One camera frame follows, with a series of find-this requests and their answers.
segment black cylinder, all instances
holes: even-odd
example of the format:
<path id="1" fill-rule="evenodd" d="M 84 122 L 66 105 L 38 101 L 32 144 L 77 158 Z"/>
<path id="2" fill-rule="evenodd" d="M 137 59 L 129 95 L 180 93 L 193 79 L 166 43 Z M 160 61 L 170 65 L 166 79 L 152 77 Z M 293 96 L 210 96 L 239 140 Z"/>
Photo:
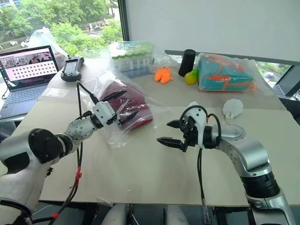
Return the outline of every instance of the black cylinder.
<path id="1" fill-rule="evenodd" d="M 247 195 L 253 198 L 270 198 L 280 192 L 273 172 L 258 177 L 241 177 L 240 179 Z"/>
<path id="2" fill-rule="evenodd" d="M 180 76 L 184 77 L 188 72 L 191 72 L 193 70 L 195 57 L 196 52 L 194 50 L 187 49 L 184 51 L 181 66 L 178 71 L 178 74 Z"/>

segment orange and teal package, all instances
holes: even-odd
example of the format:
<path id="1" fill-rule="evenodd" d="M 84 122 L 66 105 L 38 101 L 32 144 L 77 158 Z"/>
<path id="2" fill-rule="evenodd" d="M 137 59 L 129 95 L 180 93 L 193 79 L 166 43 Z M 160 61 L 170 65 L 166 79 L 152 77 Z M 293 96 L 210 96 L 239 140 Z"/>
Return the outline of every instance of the orange and teal package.
<path id="1" fill-rule="evenodd" d="M 246 66 L 234 59 L 204 54 L 199 60 L 199 89 L 212 91 L 245 91 L 255 89 L 254 77 Z"/>

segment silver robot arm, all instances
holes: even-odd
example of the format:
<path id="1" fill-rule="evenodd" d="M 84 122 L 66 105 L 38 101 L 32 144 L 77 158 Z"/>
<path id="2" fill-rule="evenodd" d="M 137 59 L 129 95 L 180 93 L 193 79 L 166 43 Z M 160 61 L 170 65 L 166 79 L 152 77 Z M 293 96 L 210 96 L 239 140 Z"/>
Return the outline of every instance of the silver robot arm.
<path id="1" fill-rule="evenodd" d="M 168 137 L 158 138 L 160 143 L 183 152 L 195 145 L 224 152 L 240 176 L 255 224 L 296 225 L 283 190 L 274 178 L 268 153 L 259 141 L 246 137 L 245 130 L 236 125 L 221 125 L 219 137 L 218 126 L 207 126 L 207 112 L 195 102 L 182 117 L 183 120 L 173 120 L 168 126 L 181 129 L 184 143 Z"/>
<path id="2" fill-rule="evenodd" d="M 50 166 L 74 152 L 96 130 L 113 122 L 128 122 L 137 113 L 120 121 L 107 101 L 96 103 L 93 112 L 71 122 L 62 134 L 33 129 L 1 143 L 0 160 L 8 172 L 0 176 L 0 225 L 17 221 L 31 224 L 31 212 L 39 200 Z"/>

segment orange toy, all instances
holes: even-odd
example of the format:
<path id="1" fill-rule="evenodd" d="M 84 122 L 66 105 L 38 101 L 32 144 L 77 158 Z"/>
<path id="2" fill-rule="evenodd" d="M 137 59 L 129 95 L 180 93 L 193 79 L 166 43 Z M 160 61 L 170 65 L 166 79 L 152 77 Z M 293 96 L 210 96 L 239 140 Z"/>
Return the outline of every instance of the orange toy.
<path id="1" fill-rule="evenodd" d="M 170 80 L 173 80 L 171 76 L 171 70 L 169 67 L 162 67 L 157 71 L 154 71 L 154 80 L 160 81 L 161 83 L 167 83 Z"/>

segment window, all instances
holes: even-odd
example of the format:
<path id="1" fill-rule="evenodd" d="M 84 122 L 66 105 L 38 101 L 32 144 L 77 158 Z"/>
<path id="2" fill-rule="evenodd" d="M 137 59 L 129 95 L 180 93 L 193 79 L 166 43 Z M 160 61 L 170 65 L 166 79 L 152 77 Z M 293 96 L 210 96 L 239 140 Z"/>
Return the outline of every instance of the window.
<path id="1" fill-rule="evenodd" d="M 275 85 L 291 67 L 291 65 L 271 62 L 256 62 L 256 65 L 260 74 L 270 86 Z"/>
<path id="2" fill-rule="evenodd" d="M 0 53 L 51 45 L 98 57 L 122 39 L 117 0 L 0 0 Z"/>

